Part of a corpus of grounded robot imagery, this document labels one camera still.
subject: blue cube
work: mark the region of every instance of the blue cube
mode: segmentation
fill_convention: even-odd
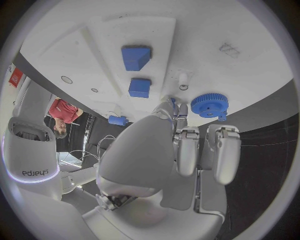
[[[124,47],[122,56],[126,71],[140,71],[149,62],[151,49],[149,47]]]
[[[143,78],[132,78],[129,86],[129,95],[135,98],[149,98],[151,80]]]

